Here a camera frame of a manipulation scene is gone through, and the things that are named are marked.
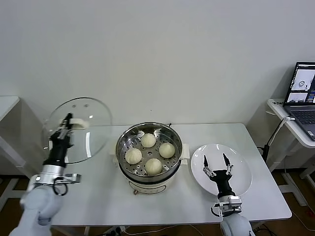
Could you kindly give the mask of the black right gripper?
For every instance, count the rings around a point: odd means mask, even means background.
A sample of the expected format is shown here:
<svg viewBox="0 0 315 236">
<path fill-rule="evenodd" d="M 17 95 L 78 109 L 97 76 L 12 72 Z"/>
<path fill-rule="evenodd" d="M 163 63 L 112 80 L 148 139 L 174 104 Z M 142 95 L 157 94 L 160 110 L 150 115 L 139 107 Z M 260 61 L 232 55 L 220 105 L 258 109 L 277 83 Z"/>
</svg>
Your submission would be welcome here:
<svg viewBox="0 0 315 236">
<path fill-rule="evenodd" d="M 223 158 L 224 162 L 226 164 L 226 170 L 211 170 L 209 168 L 209 164 L 206 158 L 206 155 L 204 155 L 204 167 L 203 167 L 203 172 L 209 177 L 211 181 L 213 181 L 218 188 L 218 194 L 217 197 L 224 197 L 224 196 L 233 196 L 234 192 L 232 191 L 232 188 L 229 184 L 229 180 L 232 177 L 232 170 L 233 170 L 233 165 L 231 165 L 229 159 L 223 153 Z"/>
</svg>

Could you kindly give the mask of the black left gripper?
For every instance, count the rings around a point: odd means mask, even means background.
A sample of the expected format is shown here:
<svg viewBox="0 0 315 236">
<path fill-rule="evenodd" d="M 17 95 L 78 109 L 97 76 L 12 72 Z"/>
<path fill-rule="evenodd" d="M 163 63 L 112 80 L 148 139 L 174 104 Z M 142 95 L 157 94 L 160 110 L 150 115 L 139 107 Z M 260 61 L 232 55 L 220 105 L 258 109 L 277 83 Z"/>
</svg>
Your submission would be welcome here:
<svg viewBox="0 0 315 236">
<path fill-rule="evenodd" d="M 59 132 L 55 132 L 50 136 L 50 141 L 52 141 L 53 147 L 49 152 L 48 159 L 43 162 L 43 165 L 66 167 L 65 156 L 67 150 L 73 145 L 70 143 L 70 136 L 66 135 L 64 137 L 64 133 L 67 134 L 72 130 L 72 118 L 73 113 L 68 113 L 59 125 Z"/>
</svg>

